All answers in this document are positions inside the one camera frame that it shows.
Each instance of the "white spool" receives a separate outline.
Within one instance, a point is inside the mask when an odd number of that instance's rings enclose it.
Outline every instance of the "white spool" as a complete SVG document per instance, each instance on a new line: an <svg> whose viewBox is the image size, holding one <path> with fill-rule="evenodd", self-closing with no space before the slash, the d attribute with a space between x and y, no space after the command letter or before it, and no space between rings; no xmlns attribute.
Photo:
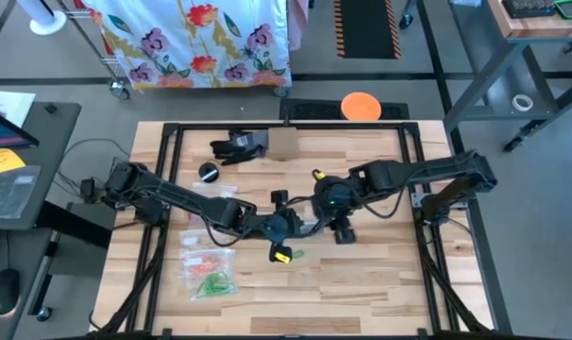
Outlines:
<svg viewBox="0 0 572 340"><path fill-rule="evenodd" d="M533 108L533 100L524 94L518 94L513 97L513 107L521 112L527 112Z"/></svg>
<svg viewBox="0 0 572 340"><path fill-rule="evenodd" d="M18 3L32 18L30 30L38 35L51 35L66 25L66 14L51 10L43 0L18 0Z"/></svg>

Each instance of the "floral curtain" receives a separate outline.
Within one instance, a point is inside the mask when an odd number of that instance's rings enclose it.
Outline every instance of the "floral curtain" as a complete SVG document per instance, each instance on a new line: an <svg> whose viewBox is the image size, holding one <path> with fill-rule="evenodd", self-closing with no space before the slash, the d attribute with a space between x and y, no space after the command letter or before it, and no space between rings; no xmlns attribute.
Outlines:
<svg viewBox="0 0 572 340"><path fill-rule="evenodd" d="M291 86L286 0L89 0L135 89Z"/></svg>

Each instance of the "wooden tabletop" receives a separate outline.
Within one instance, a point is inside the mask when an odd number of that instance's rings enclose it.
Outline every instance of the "wooden tabletop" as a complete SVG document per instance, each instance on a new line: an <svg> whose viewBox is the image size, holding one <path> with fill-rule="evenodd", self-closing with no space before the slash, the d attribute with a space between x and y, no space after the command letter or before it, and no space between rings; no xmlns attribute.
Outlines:
<svg viewBox="0 0 572 340"><path fill-rule="evenodd" d="M488 0L504 38L572 38L572 20L559 13L539 18L511 19L502 0Z"/></svg>
<svg viewBox="0 0 572 340"><path fill-rule="evenodd" d="M154 168L162 124L139 124L132 161ZM441 121L421 121L418 125L427 159L450 155ZM287 189L291 197L309 195L314 168L344 177L347 169L365 162L401 161L399 141L391 130L299 130L299 135L299 159L284 162L256 159L222 167L218 184L237 185L238 198L257 204L261 213L269 213L273 190ZM211 158L209 142L226 138L225 130L186 131L177 183L192 187L199 181L199 165ZM443 186L436 183L433 189L440 190ZM387 212L394 203L393 196L373 206ZM454 212L452 217L467 225L463 212ZM130 218L132 211L121 212L116 224ZM293 250L305 251L302 258L290 264L269 263L266 241L241 241L233 247L239 293L189 301L179 256L179 232L188 229L188 214L173 209L154 333L172 328L173 334L394 335L416 334L418 328L430 329L407 197L390 220L356 211L351 224L358 236L355 245L335 245L329 229L305 240L288 240L287 245ZM469 233L446 224L442 226L442 235L454 289L478 319L491 327ZM141 238L140 226L113 233L95 304L95 323L106 323L130 291ZM445 324L441 292L437 297ZM145 303L140 305L139 328L143 324Z"/></svg>

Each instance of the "tape roll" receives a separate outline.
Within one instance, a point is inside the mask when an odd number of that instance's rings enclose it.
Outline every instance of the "tape roll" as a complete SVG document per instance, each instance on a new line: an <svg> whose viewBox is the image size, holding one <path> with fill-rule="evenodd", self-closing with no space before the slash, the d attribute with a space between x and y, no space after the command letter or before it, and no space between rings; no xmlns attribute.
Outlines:
<svg viewBox="0 0 572 340"><path fill-rule="evenodd" d="M533 108L533 100L524 94L513 97L513 107L521 112L527 112Z"/></svg>

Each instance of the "computer monitor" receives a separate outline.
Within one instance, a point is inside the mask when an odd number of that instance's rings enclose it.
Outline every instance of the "computer monitor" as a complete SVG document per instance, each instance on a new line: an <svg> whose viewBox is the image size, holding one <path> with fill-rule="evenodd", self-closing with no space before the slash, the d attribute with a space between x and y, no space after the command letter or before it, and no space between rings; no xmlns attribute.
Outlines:
<svg viewBox="0 0 572 340"><path fill-rule="evenodd" d="M0 148L35 147L39 141L0 114Z"/></svg>

